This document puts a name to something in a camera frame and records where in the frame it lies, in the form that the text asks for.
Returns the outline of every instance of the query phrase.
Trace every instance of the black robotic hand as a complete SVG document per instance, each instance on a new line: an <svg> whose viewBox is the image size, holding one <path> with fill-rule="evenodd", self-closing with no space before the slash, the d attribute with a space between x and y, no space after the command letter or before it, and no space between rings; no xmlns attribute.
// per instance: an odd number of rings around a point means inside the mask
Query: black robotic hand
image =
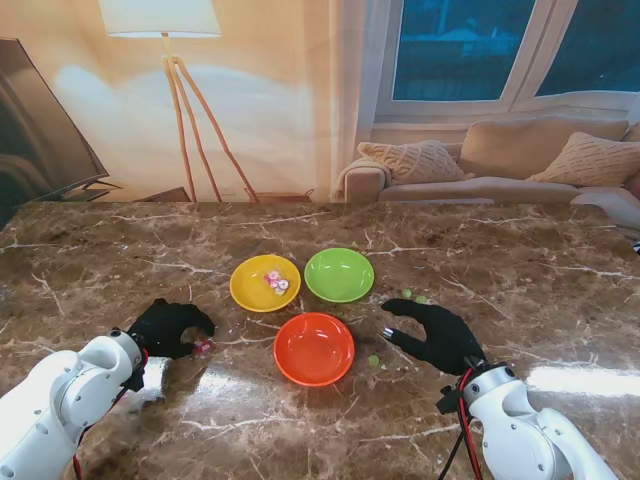
<svg viewBox="0 0 640 480"><path fill-rule="evenodd" d="M383 335L412 357L429 362L441 372L463 375L469 368L465 357L487 360L464 320L446 308L394 298L385 302L382 309L394 315L413 317L424 327L426 340L418 340L392 328L386 328Z"/></svg>
<svg viewBox="0 0 640 480"><path fill-rule="evenodd" d="M167 303L164 298L158 298L127 333L147 350L150 357L180 358L195 348L193 343L180 341L189 327L199 327L210 337L215 330L211 319L195 305Z"/></svg>

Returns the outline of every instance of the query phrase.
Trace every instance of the wooden lamp leg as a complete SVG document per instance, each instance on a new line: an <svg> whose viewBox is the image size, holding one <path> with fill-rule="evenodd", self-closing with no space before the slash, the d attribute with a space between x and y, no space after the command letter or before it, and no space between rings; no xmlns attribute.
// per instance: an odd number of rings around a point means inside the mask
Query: wooden lamp leg
<svg viewBox="0 0 640 480"><path fill-rule="evenodd" d="M231 160L231 163L233 163L233 166L236 168L238 174L240 175L240 178L242 178L242 181L246 185L247 190L249 191L249 194L251 195L253 201L256 203L260 203L260 199L258 198L258 195L256 195L256 192L253 190L253 187L249 183L249 180L247 179L244 172L242 171L240 164L237 162L237 160L233 156L233 153L231 153L231 150L227 145L227 141L225 140L224 135L222 134L222 130L220 129L220 125L218 124L215 117L213 116L213 112L211 111L211 108L209 108L209 105L207 104L207 101L205 100L204 95L202 95L202 92L200 91L196 83L193 81L193 78L191 78L191 75L187 71L187 67L185 66L182 59L179 57L175 57L175 61L178 64L178 67L180 67L180 71L182 72L182 75L189 83L189 86L191 86L193 93L195 93L196 97L198 97L198 100L202 104L202 108L204 108L204 111L209 117L209 120L211 121L211 125L213 125L213 129L216 131L216 134L218 135L218 139L220 140L220 144L222 145L222 149L224 150L224 153L227 154L227 157L229 157L229 160Z"/></svg>
<svg viewBox="0 0 640 480"><path fill-rule="evenodd" d="M176 91L176 85L173 81L173 75L169 68L169 59L164 58L164 73L167 75L169 81L169 88L171 89L171 98L173 98L173 106L176 111L176 120L178 121L178 133L180 135L180 150L182 152L182 160L184 161L184 169L187 173L187 182L189 183L189 192L191 193L191 201L197 202L196 189L193 186L193 177L191 175L191 166L189 165L189 155L187 154L187 145L184 138L184 123L182 122L182 110L180 109L180 101L178 100L178 92Z"/></svg>
<svg viewBox="0 0 640 480"><path fill-rule="evenodd" d="M171 75L173 76L173 80L175 84L178 86L178 90L180 90L180 96L182 97L182 101L184 103L184 108L187 111L187 115L189 116L189 121L191 122L191 129L193 130L193 136L196 139L196 145L198 146L198 153L200 154L200 159L202 160L202 164L204 165L205 170L207 171L207 176L209 177L209 182L213 187L213 191L216 194L216 198L218 202L222 203L222 196L220 195L220 191L218 190L218 185L216 185L216 181L213 177L213 172L211 172L211 167L209 166L209 161L207 160L206 155L204 154L204 149L202 148L202 142L200 140L200 133L198 132L198 124L196 122L196 117L193 114L193 109L191 108L191 104L189 103L189 97L187 96L187 92L184 89L184 85L182 85L182 80L180 80L180 76L176 71L176 66L174 62L177 57L173 57L168 59L169 69L171 71Z"/></svg>

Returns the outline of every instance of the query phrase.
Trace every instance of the bowl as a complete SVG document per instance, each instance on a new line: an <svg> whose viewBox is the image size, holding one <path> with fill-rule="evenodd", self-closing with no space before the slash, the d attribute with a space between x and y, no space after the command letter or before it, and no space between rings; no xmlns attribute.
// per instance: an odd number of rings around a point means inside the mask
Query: bowl
<svg viewBox="0 0 640 480"><path fill-rule="evenodd" d="M318 297L335 303L353 302L373 286L369 260L348 248L329 248L307 262L304 279Z"/></svg>
<svg viewBox="0 0 640 480"><path fill-rule="evenodd" d="M284 295L277 295L264 279L277 271L289 281ZM252 312L273 312L291 303L300 291L300 272L286 258L278 255L259 255L241 263L231 275L229 289L238 305Z"/></svg>
<svg viewBox="0 0 640 480"><path fill-rule="evenodd" d="M273 356L289 380L308 387L324 387L347 373L355 346L349 329L337 318L303 313L278 331Z"/></svg>

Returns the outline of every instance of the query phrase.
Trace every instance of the television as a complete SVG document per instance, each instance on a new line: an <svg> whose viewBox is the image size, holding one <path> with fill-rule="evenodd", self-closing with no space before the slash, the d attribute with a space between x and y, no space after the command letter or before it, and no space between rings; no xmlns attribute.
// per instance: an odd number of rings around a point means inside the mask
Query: television
<svg viewBox="0 0 640 480"><path fill-rule="evenodd" d="M108 176L18 40L0 39L0 207Z"/></svg>

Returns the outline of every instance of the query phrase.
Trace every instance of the knit pillow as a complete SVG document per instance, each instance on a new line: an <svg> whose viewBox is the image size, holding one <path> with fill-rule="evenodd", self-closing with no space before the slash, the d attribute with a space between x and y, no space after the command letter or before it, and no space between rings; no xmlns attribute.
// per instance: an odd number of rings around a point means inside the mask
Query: knit pillow
<svg viewBox="0 0 640 480"><path fill-rule="evenodd" d="M363 142L358 151L391 170L396 185L410 183L455 182L473 178L465 175L444 146L436 140L384 145Z"/></svg>
<svg viewBox="0 0 640 480"><path fill-rule="evenodd" d="M613 142L574 133L547 169L527 180L583 187L619 187L640 169L640 142Z"/></svg>

